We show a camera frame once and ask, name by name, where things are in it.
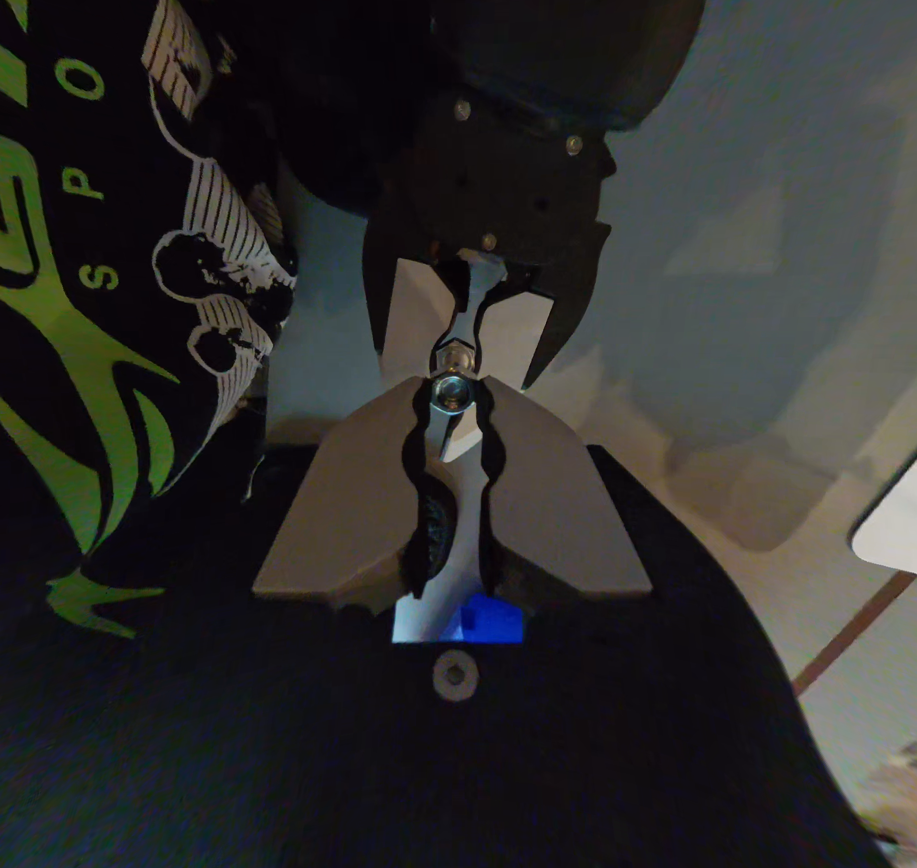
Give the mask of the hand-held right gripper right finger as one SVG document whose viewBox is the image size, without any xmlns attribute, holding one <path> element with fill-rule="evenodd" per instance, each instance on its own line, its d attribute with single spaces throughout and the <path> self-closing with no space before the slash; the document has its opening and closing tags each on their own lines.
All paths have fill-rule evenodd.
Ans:
<svg viewBox="0 0 917 868">
<path fill-rule="evenodd" d="M 477 383 L 480 579 L 490 594 L 648 594 L 651 582 L 590 452 L 553 413 Z"/>
</svg>

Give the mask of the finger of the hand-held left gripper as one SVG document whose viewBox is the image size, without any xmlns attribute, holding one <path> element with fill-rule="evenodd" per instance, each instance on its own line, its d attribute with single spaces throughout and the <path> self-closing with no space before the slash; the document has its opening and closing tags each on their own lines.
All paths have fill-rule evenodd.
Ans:
<svg viewBox="0 0 917 868">
<path fill-rule="evenodd" d="M 553 307 L 554 299 L 538 293 L 491 289 L 476 316 L 475 377 L 527 390 L 526 377 Z"/>
<path fill-rule="evenodd" d="M 451 328 L 455 305 L 454 295 L 431 266 L 405 258 L 397 261 L 380 357 L 384 391 L 429 375 L 431 356 Z"/>
</svg>

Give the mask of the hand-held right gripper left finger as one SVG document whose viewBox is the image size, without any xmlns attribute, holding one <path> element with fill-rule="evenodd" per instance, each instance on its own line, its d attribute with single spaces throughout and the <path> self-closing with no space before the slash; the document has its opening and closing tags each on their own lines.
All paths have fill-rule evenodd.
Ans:
<svg viewBox="0 0 917 868">
<path fill-rule="evenodd" d="M 402 451 L 425 382 L 401 382 L 324 437 L 255 578 L 256 597 L 394 605 L 408 594 L 400 564 L 418 495 Z"/>
</svg>

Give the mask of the steel hex bolt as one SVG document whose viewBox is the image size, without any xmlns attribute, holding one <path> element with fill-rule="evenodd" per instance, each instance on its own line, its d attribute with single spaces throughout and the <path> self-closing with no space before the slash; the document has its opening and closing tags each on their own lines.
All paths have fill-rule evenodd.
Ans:
<svg viewBox="0 0 917 868">
<path fill-rule="evenodd" d="M 475 381 L 475 366 L 474 347 L 453 338 L 437 350 L 437 364 L 432 379 L 446 372 L 458 372 Z"/>
</svg>

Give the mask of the steel hex nut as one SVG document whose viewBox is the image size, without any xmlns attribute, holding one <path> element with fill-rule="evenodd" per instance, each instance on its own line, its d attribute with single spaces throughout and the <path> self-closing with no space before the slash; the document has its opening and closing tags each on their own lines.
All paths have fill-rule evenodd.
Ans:
<svg viewBox="0 0 917 868">
<path fill-rule="evenodd" d="M 431 411 L 446 417 L 462 416 L 474 406 L 476 383 L 458 372 L 446 372 L 431 383 Z"/>
</svg>

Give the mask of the blue plastic bin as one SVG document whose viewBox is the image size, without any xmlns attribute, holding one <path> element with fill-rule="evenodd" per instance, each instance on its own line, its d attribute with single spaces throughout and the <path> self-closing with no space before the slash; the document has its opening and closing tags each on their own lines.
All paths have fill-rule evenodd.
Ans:
<svg viewBox="0 0 917 868">
<path fill-rule="evenodd" d="M 465 645 L 520 645 L 522 610 L 497 598 L 476 594 L 458 607 L 438 640 Z"/>
</svg>

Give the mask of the person's left forearm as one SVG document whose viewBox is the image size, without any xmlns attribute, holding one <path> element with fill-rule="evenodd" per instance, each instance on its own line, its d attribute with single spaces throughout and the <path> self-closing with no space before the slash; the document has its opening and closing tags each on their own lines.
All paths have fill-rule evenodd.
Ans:
<svg viewBox="0 0 917 868">
<path fill-rule="evenodd" d="M 281 155 L 315 197 L 367 218 L 441 91 L 429 0 L 213 0 L 267 85 Z"/>
</svg>

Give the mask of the person's black printed shirt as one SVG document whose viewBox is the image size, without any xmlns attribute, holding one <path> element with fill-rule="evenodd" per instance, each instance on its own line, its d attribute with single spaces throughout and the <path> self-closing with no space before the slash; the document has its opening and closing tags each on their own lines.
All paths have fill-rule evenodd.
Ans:
<svg viewBox="0 0 917 868">
<path fill-rule="evenodd" d="M 130 640 L 106 544 L 289 317 L 269 74 L 226 0 L 2 0 L 2 618 Z"/>
</svg>

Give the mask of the white document stand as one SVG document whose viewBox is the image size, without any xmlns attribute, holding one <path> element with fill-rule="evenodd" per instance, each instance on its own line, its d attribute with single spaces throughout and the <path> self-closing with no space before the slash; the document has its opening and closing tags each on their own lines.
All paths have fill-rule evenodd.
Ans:
<svg viewBox="0 0 917 868">
<path fill-rule="evenodd" d="M 916 455 L 879 492 L 849 543 L 865 563 L 916 574 Z"/>
</svg>

